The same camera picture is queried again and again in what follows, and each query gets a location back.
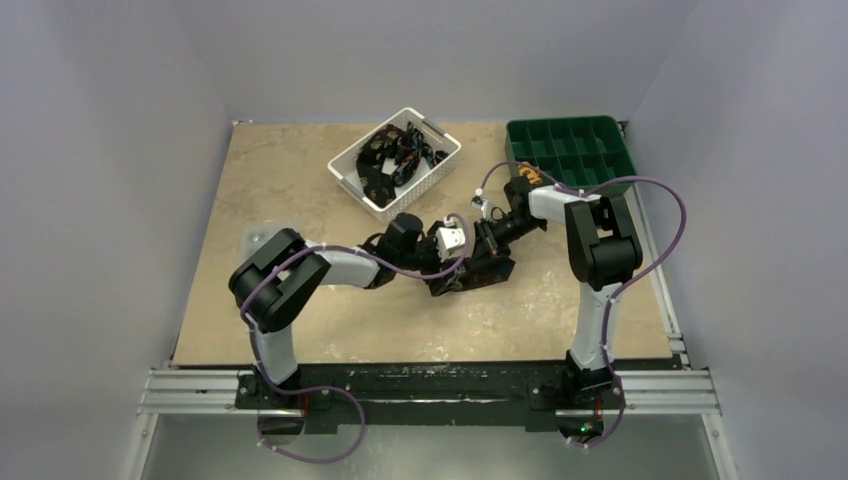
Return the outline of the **maroon blue floral tie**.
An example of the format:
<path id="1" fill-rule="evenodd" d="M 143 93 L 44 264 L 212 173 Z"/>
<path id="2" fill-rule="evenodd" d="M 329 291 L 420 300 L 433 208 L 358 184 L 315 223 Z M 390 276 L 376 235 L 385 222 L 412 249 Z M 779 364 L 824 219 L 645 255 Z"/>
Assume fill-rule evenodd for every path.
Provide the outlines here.
<path id="1" fill-rule="evenodd" d="M 506 282 L 516 262 L 509 257 L 465 259 L 452 273 L 433 281 L 430 285 L 434 297 L 453 292 L 464 292 Z"/>

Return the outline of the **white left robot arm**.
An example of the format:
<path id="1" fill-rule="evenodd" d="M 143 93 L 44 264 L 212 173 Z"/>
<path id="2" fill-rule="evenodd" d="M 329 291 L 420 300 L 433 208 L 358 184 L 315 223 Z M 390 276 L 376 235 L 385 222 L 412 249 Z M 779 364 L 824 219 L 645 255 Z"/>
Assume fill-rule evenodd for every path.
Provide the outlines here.
<path id="1" fill-rule="evenodd" d="M 450 214 L 426 233 L 420 228 L 417 217 L 402 213 L 383 233 L 354 247 L 308 241 L 283 228 L 231 274 L 228 288 L 263 377 L 259 395 L 272 408 L 297 399 L 292 325 L 319 287 L 371 290 L 398 276 L 431 282 L 459 269 L 469 251 L 467 222 Z"/>

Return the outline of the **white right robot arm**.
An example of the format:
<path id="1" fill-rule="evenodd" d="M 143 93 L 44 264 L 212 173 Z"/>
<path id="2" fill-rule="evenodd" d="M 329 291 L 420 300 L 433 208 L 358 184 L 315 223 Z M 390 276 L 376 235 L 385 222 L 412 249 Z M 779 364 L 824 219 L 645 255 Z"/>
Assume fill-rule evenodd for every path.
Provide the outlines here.
<path id="1" fill-rule="evenodd" d="M 549 223 L 565 228 L 567 254 L 573 276 L 580 284 L 575 336 L 565 360 L 561 392 L 576 407 L 596 399 L 613 383 L 609 326 L 617 316 L 614 293 L 631 280 L 643 254 L 627 203 L 620 195 L 599 196 L 568 192 L 554 185 L 534 186 L 515 176 L 504 187 L 508 212 L 495 217 L 494 206 L 477 188 L 472 205 L 475 244 L 464 268 L 462 284 L 468 289 L 509 279 L 515 262 L 510 245 Z"/>

